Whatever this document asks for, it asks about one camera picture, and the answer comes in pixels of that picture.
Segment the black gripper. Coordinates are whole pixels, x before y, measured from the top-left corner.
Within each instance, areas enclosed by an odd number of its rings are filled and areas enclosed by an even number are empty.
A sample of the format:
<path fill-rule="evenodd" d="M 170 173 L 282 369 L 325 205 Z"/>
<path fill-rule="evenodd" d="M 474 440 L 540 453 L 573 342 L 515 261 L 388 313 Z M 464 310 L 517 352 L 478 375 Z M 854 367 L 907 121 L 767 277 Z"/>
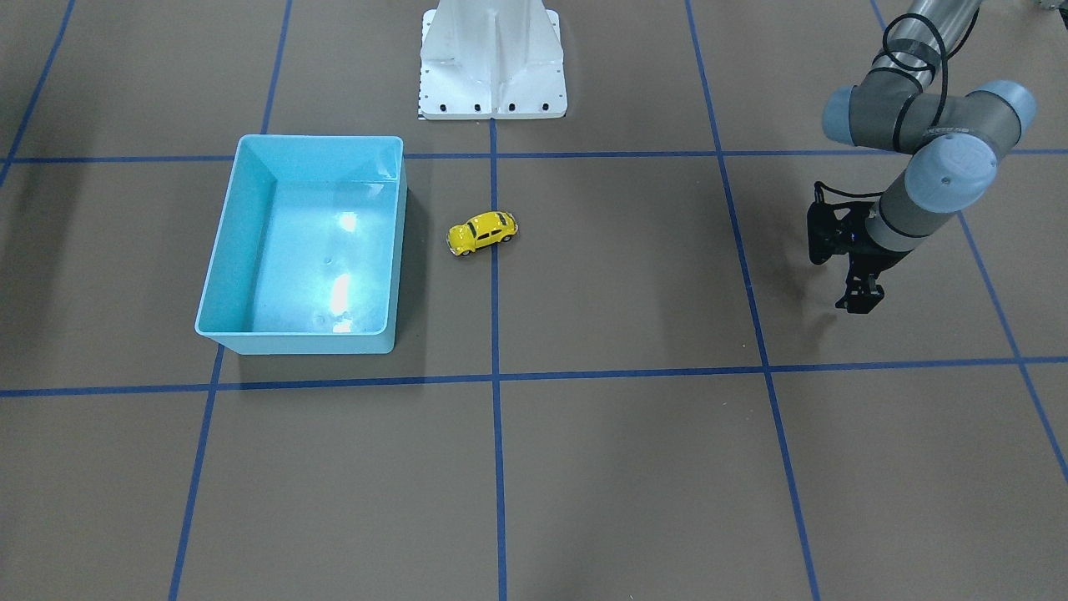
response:
<path fill-rule="evenodd" d="M 846 292 L 836 301 L 836 309 L 852 315 L 868 315 L 885 298 L 879 276 L 892 269 L 910 251 L 885 250 L 870 242 L 852 242 L 844 247 L 849 259 Z"/>

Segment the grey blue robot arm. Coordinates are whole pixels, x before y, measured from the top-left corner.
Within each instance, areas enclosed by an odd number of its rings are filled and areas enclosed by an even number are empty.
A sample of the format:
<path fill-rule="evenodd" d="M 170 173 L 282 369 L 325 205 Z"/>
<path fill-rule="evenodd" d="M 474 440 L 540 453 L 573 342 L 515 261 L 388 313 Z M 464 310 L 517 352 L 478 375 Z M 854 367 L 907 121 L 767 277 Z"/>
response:
<path fill-rule="evenodd" d="M 808 259 L 847 256 L 841 311 L 876 309 L 885 296 L 878 278 L 983 197 L 1036 117 L 1035 96 L 1015 81 L 951 95 L 951 58 L 978 15 L 978 1 L 915 1 L 886 23 L 862 83 L 839 88 L 824 105 L 828 139 L 909 157 L 880 193 L 841 193 L 830 203 L 831 187 L 814 184 Z"/>

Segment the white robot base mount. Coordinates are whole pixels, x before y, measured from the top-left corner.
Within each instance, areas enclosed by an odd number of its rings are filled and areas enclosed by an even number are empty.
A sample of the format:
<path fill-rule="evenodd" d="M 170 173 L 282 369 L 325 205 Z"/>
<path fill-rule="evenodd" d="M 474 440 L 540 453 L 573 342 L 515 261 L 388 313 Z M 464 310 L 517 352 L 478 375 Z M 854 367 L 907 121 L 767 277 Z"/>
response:
<path fill-rule="evenodd" d="M 561 20 L 541 1 L 440 1 L 421 19 L 420 118 L 563 118 Z"/>

